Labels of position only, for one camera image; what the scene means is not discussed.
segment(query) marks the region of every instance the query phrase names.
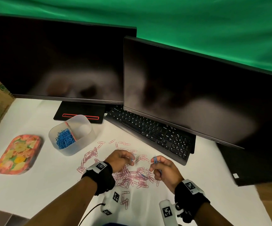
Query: monitor screen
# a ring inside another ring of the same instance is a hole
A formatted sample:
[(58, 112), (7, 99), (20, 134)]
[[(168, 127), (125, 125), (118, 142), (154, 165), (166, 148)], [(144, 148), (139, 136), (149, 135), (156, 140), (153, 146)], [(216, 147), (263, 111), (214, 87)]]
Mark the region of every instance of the monitor screen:
[(127, 111), (244, 148), (272, 130), (272, 73), (129, 37), (124, 64)]
[(123, 102), (123, 38), (135, 27), (0, 15), (0, 81), (16, 97)]

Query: wrist strap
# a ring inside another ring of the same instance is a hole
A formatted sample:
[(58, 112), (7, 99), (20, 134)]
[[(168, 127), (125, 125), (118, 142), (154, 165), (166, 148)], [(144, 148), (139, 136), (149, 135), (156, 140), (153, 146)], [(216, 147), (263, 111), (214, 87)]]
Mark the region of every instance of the wrist strap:
[(115, 186), (115, 180), (112, 176), (113, 169), (107, 162), (97, 162), (86, 169), (86, 172), (82, 175), (84, 177), (91, 178), (97, 183), (97, 190), (95, 196), (107, 192)]
[(185, 223), (190, 223), (194, 219), (203, 203), (210, 203), (204, 191), (189, 179), (180, 182), (175, 188), (175, 202), (184, 209), (180, 216)]

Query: hand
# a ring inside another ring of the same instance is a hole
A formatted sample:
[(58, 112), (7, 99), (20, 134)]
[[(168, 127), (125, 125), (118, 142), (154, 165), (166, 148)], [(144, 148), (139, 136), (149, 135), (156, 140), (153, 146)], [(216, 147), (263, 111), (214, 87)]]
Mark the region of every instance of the hand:
[(126, 164), (134, 166), (135, 156), (125, 150), (115, 150), (106, 158), (105, 162), (109, 163), (113, 169), (113, 173), (120, 171)]
[(163, 181), (168, 189), (175, 194), (176, 186), (184, 180), (175, 164), (163, 156), (157, 156), (157, 164), (151, 164), (149, 171), (154, 171), (155, 179)]

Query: black cable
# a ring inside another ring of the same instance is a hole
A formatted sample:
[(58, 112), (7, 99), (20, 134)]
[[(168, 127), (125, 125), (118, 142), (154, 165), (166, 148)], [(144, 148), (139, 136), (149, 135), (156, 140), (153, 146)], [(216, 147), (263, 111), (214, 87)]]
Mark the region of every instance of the black cable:
[(99, 206), (99, 205), (106, 205), (105, 203), (100, 203), (100, 204), (98, 204), (98, 205), (96, 205), (96, 206), (94, 206), (91, 210), (90, 210), (90, 212), (88, 212), (87, 213), (87, 215), (86, 216), (88, 216), (89, 215), (89, 213), (91, 213), (91, 211), (93, 210), (93, 209), (95, 209), (97, 206)]

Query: forearm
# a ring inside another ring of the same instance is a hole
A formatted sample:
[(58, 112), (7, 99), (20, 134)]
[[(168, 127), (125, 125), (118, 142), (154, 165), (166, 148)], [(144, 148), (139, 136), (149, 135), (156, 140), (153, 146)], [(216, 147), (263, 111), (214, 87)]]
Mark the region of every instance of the forearm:
[(37, 213), (25, 226), (76, 226), (97, 190), (85, 177)]
[(204, 203), (199, 208), (194, 221), (198, 226), (233, 226), (209, 203)]

